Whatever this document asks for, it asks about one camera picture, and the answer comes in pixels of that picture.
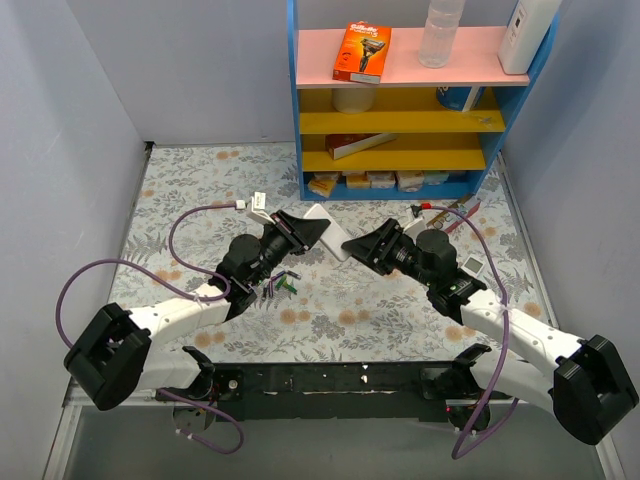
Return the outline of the white remote with display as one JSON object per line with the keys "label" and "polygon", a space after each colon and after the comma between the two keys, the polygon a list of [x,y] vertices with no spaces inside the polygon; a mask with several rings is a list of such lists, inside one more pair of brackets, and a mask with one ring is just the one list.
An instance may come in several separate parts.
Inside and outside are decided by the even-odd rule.
{"label": "white remote with display", "polygon": [[321,244],[340,262],[345,262],[350,257],[350,254],[342,248],[342,244],[350,241],[351,237],[321,204],[314,204],[305,212],[303,218],[328,220],[329,226],[320,237]]}

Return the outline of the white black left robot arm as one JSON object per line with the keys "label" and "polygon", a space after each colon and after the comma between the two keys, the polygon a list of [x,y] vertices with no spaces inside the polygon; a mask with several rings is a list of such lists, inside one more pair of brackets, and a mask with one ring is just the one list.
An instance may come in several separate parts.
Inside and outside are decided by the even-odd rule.
{"label": "white black left robot arm", "polygon": [[216,384],[214,364],[193,346],[168,351],[166,344],[241,315],[279,264],[310,250],[332,224],[326,212],[297,218],[277,211],[268,216],[260,237],[235,237],[209,280],[195,291],[130,310],[116,303],[103,306],[71,344],[64,367],[101,411],[138,390],[208,399]]}

